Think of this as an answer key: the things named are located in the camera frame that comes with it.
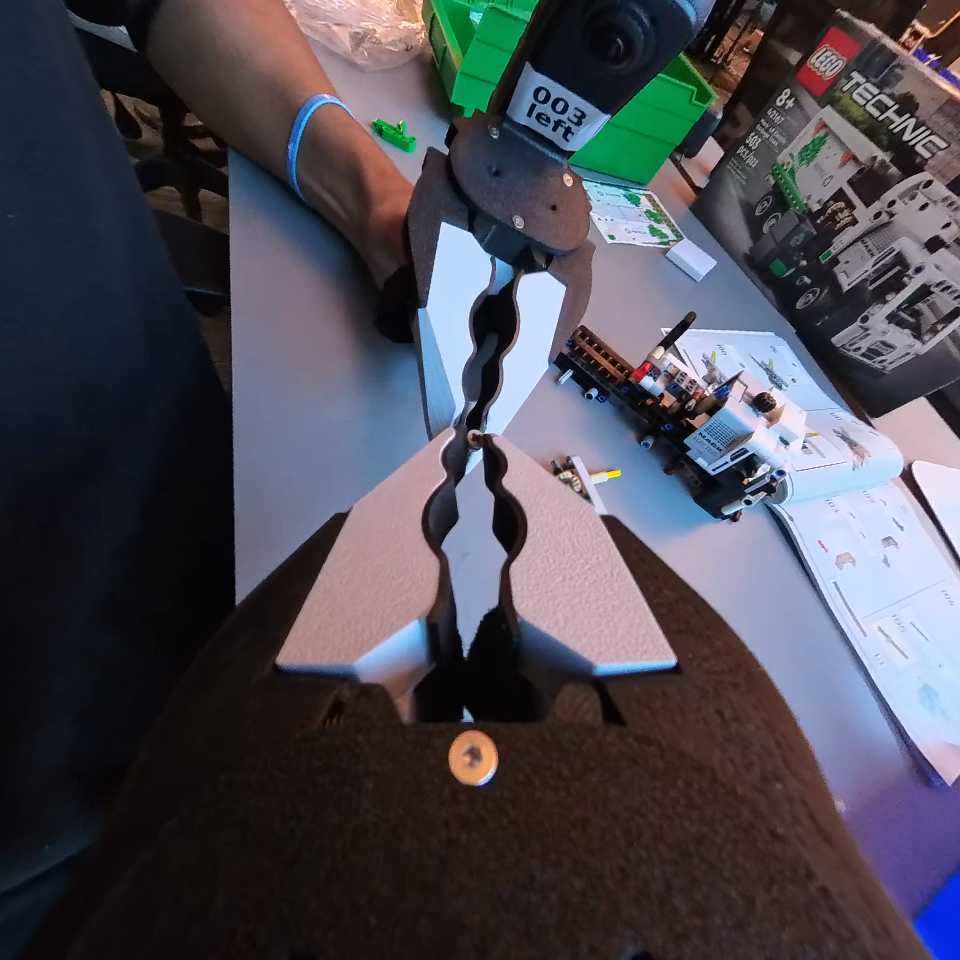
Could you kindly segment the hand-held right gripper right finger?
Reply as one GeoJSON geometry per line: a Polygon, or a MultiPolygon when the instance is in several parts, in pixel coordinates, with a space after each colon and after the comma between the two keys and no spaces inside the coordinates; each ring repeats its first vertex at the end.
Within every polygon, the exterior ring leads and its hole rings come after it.
{"type": "Polygon", "coordinates": [[[678,664],[592,505],[510,440],[485,434],[499,606],[529,677],[621,677],[678,664]]]}

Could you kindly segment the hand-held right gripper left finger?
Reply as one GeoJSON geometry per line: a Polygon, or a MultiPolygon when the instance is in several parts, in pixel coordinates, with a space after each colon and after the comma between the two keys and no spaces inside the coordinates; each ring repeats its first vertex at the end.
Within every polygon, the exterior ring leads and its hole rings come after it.
{"type": "Polygon", "coordinates": [[[386,690],[426,719],[417,688],[461,650],[443,542],[458,520],[462,437],[442,431],[348,512],[278,654],[278,670],[386,690]]]}

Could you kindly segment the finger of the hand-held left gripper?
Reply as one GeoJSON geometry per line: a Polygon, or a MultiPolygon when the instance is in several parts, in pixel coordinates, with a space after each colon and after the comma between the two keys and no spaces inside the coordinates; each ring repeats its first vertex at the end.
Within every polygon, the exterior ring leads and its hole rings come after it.
{"type": "Polygon", "coordinates": [[[502,434],[544,375],[567,289],[547,271],[523,272],[495,297],[497,340],[482,369],[478,427],[502,434]]]}
{"type": "Polygon", "coordinates": [[[490,293],[495,258],[474,234],[441,222],[425,306],[416,312],[415,345],[429,440],[456,426],[467,409],[464,376],[474,359],[473,316],[490,293]]]}

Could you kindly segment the person's left forearm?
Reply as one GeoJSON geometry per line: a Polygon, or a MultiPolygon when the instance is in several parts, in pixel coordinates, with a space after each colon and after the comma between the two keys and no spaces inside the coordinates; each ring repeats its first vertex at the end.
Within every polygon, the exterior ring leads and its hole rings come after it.
{"type": "MultiPolygon", "coordinates": [[[[146,56],[211,132],[287,186],[286,144],[299,108],[314,94],[335,94],[280,1],[159,2],[146,56]]],[[[298,179],[306,205],[353,246],[378,287],[407,264],[413,185],[360,122],[335,106],[318,110],[298,179]]]]}

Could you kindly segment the white lego truck model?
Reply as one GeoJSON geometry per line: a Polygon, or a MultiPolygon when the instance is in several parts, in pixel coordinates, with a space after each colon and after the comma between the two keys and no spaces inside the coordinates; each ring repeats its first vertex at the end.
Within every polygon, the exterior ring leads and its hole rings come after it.
{"type": "Polygon", "coordinates": [[[726,376],[709,366],[696,373],[674,350],[696,317],[687,313],[637,365],[579,325],[553,363],[558,383],[571,380],[585,400],[618,409],[643,449],[670,452],[664,472],[683,476],[703,510],[735,522],[787,492],[790,455],[807,436],[808,413],[744,370],[726,376]]]}

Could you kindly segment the lego instruction booklet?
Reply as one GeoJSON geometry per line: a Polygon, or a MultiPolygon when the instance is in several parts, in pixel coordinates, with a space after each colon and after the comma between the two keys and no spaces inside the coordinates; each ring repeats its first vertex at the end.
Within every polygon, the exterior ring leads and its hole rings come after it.
{"type": "Polygon", "coordinates": [[[959,770],[958,574],[895,484],[905,460],[841,407],[782,338],[691,328],[674,351],[703,375],[744,371],[807,413],[769,509],[898,726],[937,776],[959,770]]]}

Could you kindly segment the black lego set box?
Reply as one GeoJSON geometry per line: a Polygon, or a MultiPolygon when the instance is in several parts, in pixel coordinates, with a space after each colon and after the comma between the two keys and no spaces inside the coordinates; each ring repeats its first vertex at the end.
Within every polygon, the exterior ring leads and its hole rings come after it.
{"type": "Polygon", "coordinates": [[[692,214],[870,416],[958,383],[958,89],[836,11],[692,214]]]}

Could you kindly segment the green white sticker sheet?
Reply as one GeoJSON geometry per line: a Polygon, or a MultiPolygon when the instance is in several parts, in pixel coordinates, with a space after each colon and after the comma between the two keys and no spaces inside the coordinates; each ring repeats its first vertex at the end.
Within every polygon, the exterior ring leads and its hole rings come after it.
{"type": "Polygon", "coordinates": [[[668,250],[685,235],[649,190],[584,180],[590,218],[608,244],[668,250]]]}

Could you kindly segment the green plastic bin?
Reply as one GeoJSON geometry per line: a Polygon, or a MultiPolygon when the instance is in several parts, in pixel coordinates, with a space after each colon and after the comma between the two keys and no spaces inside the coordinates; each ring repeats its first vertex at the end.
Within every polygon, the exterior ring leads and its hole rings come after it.
{"type": "MultiPolygon", "coordinates": [[[[535,1],[419,2],[427,42],[454,116],[487,110],[535,1]]],[[[571,159],[598,174],[647,185],[716,95],[678,54],[571,159]]]]}

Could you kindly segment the small white box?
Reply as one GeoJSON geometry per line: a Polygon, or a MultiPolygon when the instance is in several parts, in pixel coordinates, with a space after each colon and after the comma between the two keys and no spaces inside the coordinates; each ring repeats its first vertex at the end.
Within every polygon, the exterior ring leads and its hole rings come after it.
{"type": "Polygon", "coordinates": [[[702,282],[717,263],[715,258],[688,237],[670,246],[665,259],[697,283],[702,282]]]}

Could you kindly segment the dark grey container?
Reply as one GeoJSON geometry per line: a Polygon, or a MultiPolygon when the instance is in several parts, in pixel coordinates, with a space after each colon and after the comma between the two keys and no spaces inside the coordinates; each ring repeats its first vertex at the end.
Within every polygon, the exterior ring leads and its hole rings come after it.
{"type": "Polygon", "coordinates": [[[723,118],[723,111],[705,110],[690,127],[690,130],[681,139],[674,150],[674,154],[682,159],[692,160],[701,153],[704,146],[711,139],[723,118]]]}

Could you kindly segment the blue wristband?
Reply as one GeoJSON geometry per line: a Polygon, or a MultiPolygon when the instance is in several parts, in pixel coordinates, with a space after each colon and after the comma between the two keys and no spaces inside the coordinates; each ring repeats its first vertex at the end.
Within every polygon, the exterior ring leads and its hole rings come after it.
{"type": "Polygon", "coordinates": [[[293,126],[291,128],[285,150],[285,173],[288,186],[294,192],[294,195],[305,205],[307,199],[299,180],[299,156],[306,133],[306,127],[321,108],[330,106],[345,112],[351,119],[354,119],[353,111],[337,96],[329,93],[318,93],[308,97],[300,106],[294,116],[293,126]]]}

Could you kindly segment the clear plastic bag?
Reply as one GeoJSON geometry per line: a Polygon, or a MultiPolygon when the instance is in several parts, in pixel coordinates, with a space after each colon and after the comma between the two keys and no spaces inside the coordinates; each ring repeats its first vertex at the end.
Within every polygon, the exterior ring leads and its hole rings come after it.
{"type": "Polygon", "coordinates": [[[415,1],[285,1],[302,33],[366,72],[419,56],[427,32],[415,1]]]}

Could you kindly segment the black shirt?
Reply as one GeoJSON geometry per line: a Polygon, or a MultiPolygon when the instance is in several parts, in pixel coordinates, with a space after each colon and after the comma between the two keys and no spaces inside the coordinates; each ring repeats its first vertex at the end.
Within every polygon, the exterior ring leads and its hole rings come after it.
{"type": "Polygon", "coordinates": [[[2,893],[89,846],[234,601],[232,423],[62,2],[4,2],[2,893]]]}

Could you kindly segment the document holder stand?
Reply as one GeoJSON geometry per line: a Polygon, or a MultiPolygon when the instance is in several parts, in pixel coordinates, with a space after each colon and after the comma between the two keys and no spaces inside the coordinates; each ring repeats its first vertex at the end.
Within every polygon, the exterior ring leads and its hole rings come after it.
{"type": "Polygon", "coordinates": [[[910,474],[930,516],[959,559],[959,469],[914,461],[910,474]]]}

